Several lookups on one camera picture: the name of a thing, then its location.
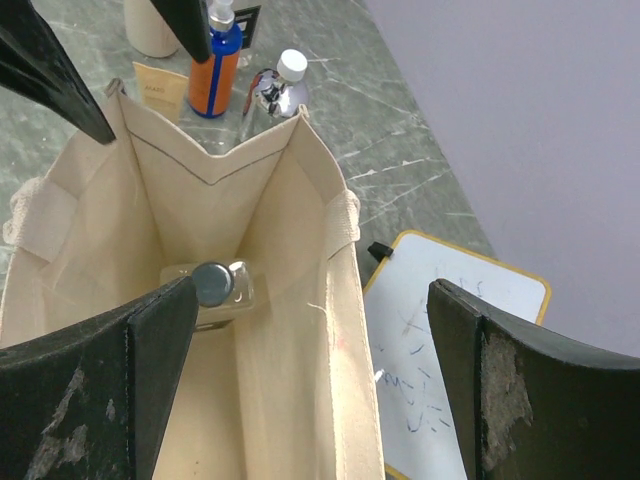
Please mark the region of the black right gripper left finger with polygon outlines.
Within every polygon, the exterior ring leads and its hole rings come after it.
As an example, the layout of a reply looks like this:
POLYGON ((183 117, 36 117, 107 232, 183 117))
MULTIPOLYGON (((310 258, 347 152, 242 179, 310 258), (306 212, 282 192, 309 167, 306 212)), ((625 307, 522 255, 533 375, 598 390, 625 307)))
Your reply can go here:
POLYGON ((183 278, 2 349, 2 478, 151 478, 197 310, 183 278))

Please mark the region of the cream canvas tote bag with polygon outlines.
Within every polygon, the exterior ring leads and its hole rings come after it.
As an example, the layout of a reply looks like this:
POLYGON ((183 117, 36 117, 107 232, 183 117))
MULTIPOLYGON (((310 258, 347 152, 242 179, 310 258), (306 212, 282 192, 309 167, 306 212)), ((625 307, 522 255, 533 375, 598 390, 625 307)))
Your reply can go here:
POLYGON ((75 134, 13 197, 2 344, 123 305, 166 267, 243 259, 255 306, 194 335, 155 477, 382 478, 359 202, 308 117, 211 155, 120 80, 106 96, 114 142, 75 134))

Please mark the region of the clear bottle with dark cap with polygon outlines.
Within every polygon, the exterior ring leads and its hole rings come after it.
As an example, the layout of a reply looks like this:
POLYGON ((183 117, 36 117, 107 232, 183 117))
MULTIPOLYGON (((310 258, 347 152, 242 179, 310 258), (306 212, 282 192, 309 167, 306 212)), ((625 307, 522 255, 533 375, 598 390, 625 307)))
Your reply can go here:
POLYGON ((195 284, 196 331, 222 328, 255 305, 254 276, 245 259, 171 265, 161 270, 159 280, 166 284, 181 277, 191 277, 195 284))

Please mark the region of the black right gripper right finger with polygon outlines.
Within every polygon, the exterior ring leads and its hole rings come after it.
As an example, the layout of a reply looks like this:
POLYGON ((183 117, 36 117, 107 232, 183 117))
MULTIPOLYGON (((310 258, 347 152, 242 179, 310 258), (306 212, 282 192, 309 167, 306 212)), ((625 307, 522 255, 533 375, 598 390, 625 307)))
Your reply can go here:
POLYGON ((636 479, 639 360, 482 313, 476 479, 636 479))

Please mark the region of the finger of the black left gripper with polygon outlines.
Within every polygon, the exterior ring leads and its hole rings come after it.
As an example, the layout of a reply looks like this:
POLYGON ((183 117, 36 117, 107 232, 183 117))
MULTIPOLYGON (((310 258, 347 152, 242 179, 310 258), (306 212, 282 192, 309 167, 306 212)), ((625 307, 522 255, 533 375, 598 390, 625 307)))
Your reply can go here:
POLYGON ((1 86, 99 143, 116 136, 55 33, 28 0, 1 3, 1 86))
POLYGON ((152 0, 152 4, 197 63, 212 53, 209 16, 205 0, 152 0))

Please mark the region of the orange blue spray bottle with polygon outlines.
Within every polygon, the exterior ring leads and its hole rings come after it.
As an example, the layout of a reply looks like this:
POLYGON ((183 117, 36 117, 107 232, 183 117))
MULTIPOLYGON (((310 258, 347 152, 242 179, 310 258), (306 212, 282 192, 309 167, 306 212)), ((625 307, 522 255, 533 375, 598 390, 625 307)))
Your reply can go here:
POLYGON ((188 103, 199 116, 216 118, 230 104, 243 33, 236 23, 233 0, 213 1, 208 8, 211 55, 192 61, 188 103))

